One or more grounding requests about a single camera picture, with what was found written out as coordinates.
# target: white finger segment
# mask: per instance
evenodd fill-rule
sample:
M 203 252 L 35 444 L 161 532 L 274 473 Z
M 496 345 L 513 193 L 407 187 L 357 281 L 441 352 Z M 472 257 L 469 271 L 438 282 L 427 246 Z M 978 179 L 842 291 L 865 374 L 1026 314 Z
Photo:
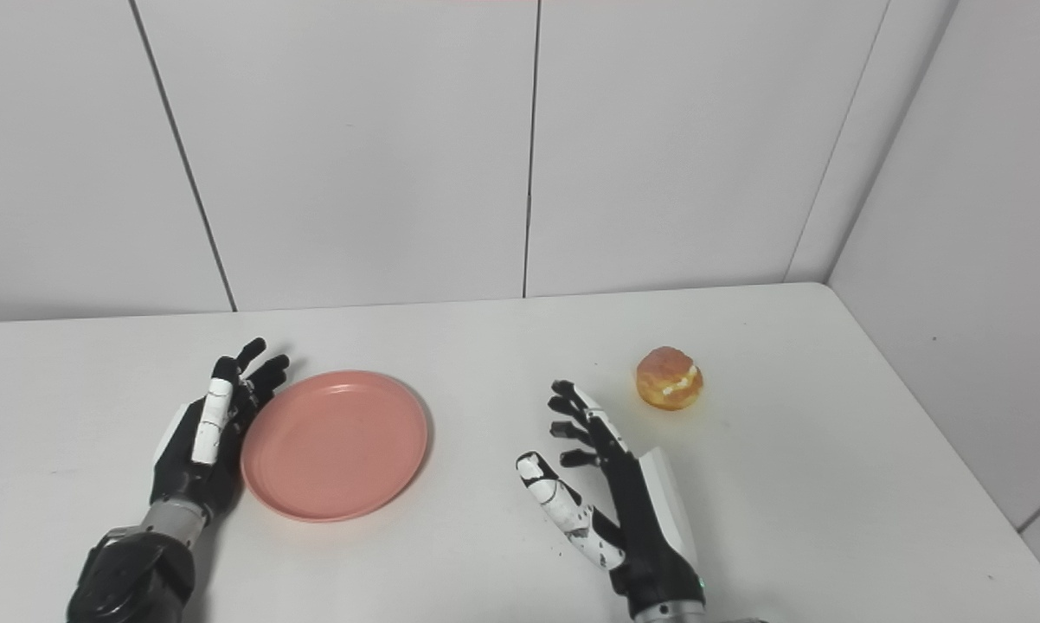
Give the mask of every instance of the white finger segment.
M 527 491 L 543 512 L 558 527 L 578 551 L 592 564 L 612 571 L 624 563 L 624 551 L 600 537 L 593 528 L 596 510 L 574 499 L 574 494 L 555 474 L 545 473 L 539 465 L 538 455 L 527 455 L 517 461 L 517 471 L 527 484 Z
M 194 464 L 215 464 L 219 434 L 228 424 L 232 389 L 232 383 L 224 379 L 212 378 L 208 382 L 208 393 L 204 395 L 204 408 L 201 410 L 201 421 L 197 424 L 197 437 L 193 439 L 193 452 L 190 456 Z

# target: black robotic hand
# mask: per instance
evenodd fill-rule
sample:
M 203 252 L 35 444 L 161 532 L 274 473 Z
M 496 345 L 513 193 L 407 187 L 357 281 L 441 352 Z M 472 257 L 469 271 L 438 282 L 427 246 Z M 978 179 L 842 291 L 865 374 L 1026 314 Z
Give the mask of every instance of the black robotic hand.
M 90 549 L 67 607 L 69 623 L 177 623 L 193 592 L 191 548 L 239 492 L 239 453 L 251 422 L 286 382 L 280 355 L 249 378 L 262 338 L 220 358 L 208 393 L 185 408 L 157 458 L 150 509 L 137 527 L 109 531 Z
M 568 450 L 561 465 L 600 468 L 620 525 L 584 503 L 538 452 L 517 460 L 524 486 L 568 540 L 610 573 L 635 623 L 703 621 L 703 582 L 693 567 L 697 554 L 666 457 L 655 449 L 635 459 L 594 399 L 565 380 L 551 387 L 555 395 L 548 406 L 573 419 L 553 422 L 551 435 L 593 449 Z
M 239 492 L 239 453 L 243 437 L 275 389 L 286 382 L 286 355 L 267 360 L 249 378 L 243 371 L 266 349 L 256 338 L 235 359 L 220 358 L 208 393 L 192 401 L 155 464 L 152 504 L 183 499 L 211 521 L 227 512 Z

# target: silver wrist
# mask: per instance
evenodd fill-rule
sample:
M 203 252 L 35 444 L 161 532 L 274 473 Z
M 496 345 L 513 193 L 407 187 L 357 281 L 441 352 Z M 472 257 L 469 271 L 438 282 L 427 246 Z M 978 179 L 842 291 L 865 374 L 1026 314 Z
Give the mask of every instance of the silver wrist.
M 705 604 L 698 600 L 668 600 L 635 615 L 635 623 L 705 623 Z
M 187 548 L 193 548 L 201 529 L 204 529 L 204 511 L 200 505 L 177 497 L 159 500 L 147 510 L 144 522 L 136 529 L 165 535 L 184 543 Z

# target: robotic wrist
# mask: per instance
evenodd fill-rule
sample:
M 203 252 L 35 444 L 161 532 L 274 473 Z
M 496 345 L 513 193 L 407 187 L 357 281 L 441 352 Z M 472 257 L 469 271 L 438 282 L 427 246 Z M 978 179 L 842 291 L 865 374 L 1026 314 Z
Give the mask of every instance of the robotic wrist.
M 698 600 L 669 600 L 635 613 L 634 623 L 703 623 L 705 604 Z
M 137 527 L 110 529 L 89 551 L 67 608 L 69 623 L 177 623 L 193 592 L 191 547 L 203 509 L 164 499 Z

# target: bun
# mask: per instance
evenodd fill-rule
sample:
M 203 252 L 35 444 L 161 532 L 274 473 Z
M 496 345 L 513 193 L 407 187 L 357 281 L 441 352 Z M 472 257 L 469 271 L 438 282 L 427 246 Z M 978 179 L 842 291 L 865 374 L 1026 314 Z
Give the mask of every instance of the bun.
M 655 347 L 635 367 L 635 390 L 647 405 L 676 411 L 693 405 L 705 378 L 693 358 L 675 347 Z

